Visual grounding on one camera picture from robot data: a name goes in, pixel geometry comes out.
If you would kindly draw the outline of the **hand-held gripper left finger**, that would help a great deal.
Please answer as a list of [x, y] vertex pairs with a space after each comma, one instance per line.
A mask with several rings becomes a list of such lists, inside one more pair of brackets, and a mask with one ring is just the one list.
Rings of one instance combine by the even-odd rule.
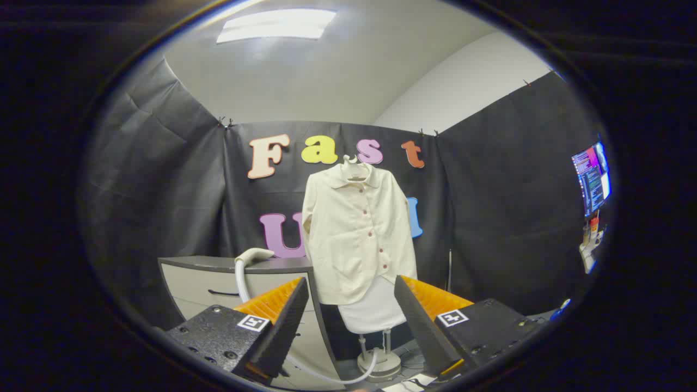
[[270, 385], [282, 371], [308, 299], [307, 279], [299, 277], [234, 308], [211, 305], [163, 335], [208, 371]]

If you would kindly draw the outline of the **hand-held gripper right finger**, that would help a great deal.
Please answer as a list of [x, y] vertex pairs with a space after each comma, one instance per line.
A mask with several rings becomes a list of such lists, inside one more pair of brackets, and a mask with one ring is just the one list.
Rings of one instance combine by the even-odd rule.
[[543, 326], [493, 298], [469, 301], [405, 275], [394, 281], [394, 298], [425, 358], [425, 373], [441, 382], [510, 354]]

